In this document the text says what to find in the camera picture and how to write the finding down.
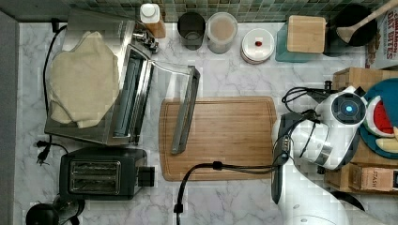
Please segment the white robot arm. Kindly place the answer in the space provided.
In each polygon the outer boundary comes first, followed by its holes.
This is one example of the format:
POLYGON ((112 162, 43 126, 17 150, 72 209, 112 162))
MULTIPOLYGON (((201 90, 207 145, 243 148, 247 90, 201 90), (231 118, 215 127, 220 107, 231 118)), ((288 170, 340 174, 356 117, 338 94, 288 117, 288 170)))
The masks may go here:
POLYGON ((284 225, 350 225, 342 203, 303 175, 296 163, 304 159, 338 170, 350 162, 358 148, 366 105, 360 90, 348 86, 334 93, 327 91, 307 112, 288 112, 276 120, 271 197, 284 225))

